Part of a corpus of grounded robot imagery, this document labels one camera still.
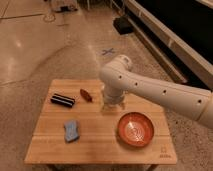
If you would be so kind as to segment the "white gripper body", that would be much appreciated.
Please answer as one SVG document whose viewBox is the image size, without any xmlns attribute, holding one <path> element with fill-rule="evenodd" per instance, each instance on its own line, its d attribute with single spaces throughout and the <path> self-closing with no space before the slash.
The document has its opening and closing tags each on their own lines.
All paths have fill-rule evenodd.
<svg viewBox="0 0 213 171">
<path fill-rule="evenodd" d="M 113 109 L 116 106 L 122 106 L 125 95 L 123 92 L 112 92 L 112 91 L 103 91 L 103 107 L 102 109 L 107 111 Z"/>
</svg>

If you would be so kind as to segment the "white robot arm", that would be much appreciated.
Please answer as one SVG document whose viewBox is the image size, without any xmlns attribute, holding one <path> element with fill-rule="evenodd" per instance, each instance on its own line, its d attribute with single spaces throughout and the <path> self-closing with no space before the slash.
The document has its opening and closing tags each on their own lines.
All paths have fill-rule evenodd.
<svg viewBox="0 0 213 171">
<path fill-rule="evenodd" d="M 131 71 L 132 61 L 119 55 L 100 70 L 105 104 L 122 103 L 125 91 L 169 108 L 213 130 L 213 92 L 152 79 Z"/>
</svg>

